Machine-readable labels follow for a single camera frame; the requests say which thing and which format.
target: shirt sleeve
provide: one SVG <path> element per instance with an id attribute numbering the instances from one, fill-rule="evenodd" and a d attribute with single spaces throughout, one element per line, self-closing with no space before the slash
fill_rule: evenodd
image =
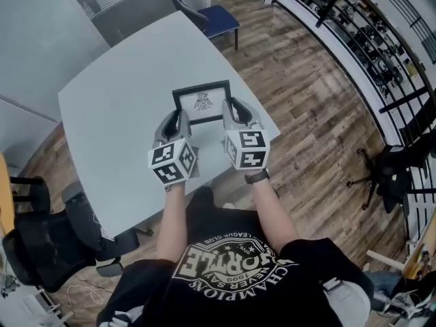
<path id="1" fill-rule="evenodd" d="M 108 304 L 97 316 L 97 326 L 112 320 L 115 311 L 144 305 L 158 285 L 169 281 L 176 264 L 169 260 L 138 260 L 127 266 Z"/>
<path id="2" fill-rule="evenodd" d="M 311 275 L 322 282 L 336 277 L 355 283 L 370 300 L 373 299 L 374 286 L 371 280 L 329 238 L 292 241 L 282 248 L 280 258 L 305 266 Z"/>

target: cube with fiducial markers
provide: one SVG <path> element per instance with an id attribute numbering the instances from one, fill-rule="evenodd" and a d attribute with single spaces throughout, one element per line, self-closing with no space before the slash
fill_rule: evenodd
<path id="1" fill-rule="evenodd" d="M 164 186 L 189 179 L 196 159 L 185 138 L 149 150 L 149 168 Z"/>
<path id="2" fill-rule="evenodd" d="M 236 170 L 261 170 L 270 153 L 268 132 L 265 129 L 226 130 L 225 152 Z"/>

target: white table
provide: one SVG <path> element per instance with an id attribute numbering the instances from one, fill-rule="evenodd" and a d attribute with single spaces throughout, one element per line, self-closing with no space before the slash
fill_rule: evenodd
<path id="1" fill-rule="evenodd" d="M 147 168 L 157 126 L 174 110 L 172 91 L 229 80 L 232 95 L 280 132 L 215 46 L 181 12 L 143 28 L 103 54 L 60 93 L 63 125 L 78 176 L 101 225 L 115 236 L 164 207 L 165 191 Z M 222 121 L 192 126 L 200 176 L 187 193 L 230 168 Z"/>

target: framed picture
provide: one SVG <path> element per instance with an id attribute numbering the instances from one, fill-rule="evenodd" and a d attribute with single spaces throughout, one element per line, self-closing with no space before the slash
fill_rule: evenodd
<path id="1" fill-rule="evenodd" d="M 185 110 L 189 123 L 207 123 L 222 120 L 222 103 L 230 99 L 229 80 L 199 84 L 172 92 L 176 108 Z"/>

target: wooden floor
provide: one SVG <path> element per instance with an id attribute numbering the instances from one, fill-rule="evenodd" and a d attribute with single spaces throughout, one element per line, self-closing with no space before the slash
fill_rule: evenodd
<path id="1" fill-rule="evenodd" d="M 281 131 L 272 144 L 271 181 L 301 235 L 310 239 L 330 237 L 360 267 L 369 260 L 365 255 L 367 249 L 404 260 L 401 211 L 396 209 L 387 215 L 377 196 L 371 207 L 362 211 L 367 186 L 351 189 L 345 186 L 347 180 L 367 174 L 356 150 L 365 148 L 374 155 L 382 149 L 383 142 L 344 71 L 280 7 L 268 7 L 258 0 L 213 1 L 222 4 L 240 22 L 238 52 L 234 50 L 233 35 L 215 40 L 215 45 Z M 35 154 L 25 168 L 25 175 L 43 176 L 50 188 L 53 211 L 63 209 L 61 191 L 78 176 L 62 126 Z M 233 202 L 239 208 L 253 207 L 247 187 L 235 173 L 218 178 L 213 187 L 219 204 Z M 157 232 L 159 220 L 150 226 Z M 142 237 L 140 241 L 142 245 L 137 251 L 123 257 L 124 264 L 154 257 L 156 235 Z M 113 289 L 118 279 L 104 279 L 94 268 L 87 268 L 52 297 L 66 305 L 69 285 L 92 284 Z M 110 293 L 99 293 L 106 302 Z M 69 295 L 72 307 L 65 310 L 74 312 L 70 325 L 94 326 L 102 306 L 92 301 L 89 289 L 71 287 Z M 367 326 L 383 325 L 387 326 L 387 320 L 371 317 Z"/>

